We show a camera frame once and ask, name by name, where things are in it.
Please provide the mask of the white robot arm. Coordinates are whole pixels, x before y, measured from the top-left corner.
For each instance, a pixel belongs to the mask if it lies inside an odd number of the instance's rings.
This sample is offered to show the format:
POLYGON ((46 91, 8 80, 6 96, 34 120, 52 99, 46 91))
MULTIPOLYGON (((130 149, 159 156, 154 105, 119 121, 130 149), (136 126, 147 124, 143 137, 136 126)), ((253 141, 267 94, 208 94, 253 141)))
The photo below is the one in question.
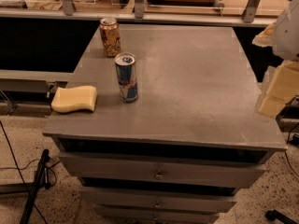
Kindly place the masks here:
POLYGON ((299 0, 291 0, 278 19, 256 35, 258 47, 271 47, 283 62, 272 76, 258 112, 276 117, 299 92, 299 0))

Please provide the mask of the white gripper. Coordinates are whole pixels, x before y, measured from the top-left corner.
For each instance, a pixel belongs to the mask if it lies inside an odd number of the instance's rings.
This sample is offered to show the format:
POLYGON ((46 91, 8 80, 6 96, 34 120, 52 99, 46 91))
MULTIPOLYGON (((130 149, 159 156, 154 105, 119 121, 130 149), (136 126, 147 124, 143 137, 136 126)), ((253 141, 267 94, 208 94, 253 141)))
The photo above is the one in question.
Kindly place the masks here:
MULTIPOLYGON (((269 24, 257 34, 252 44, 258 47, 271 47, 275 23, 269 24)), ((269 118, 275 118, 285 105, 299 93, 299 62, 284 61, 278 66, 263 95, 258 113, 269 118)))

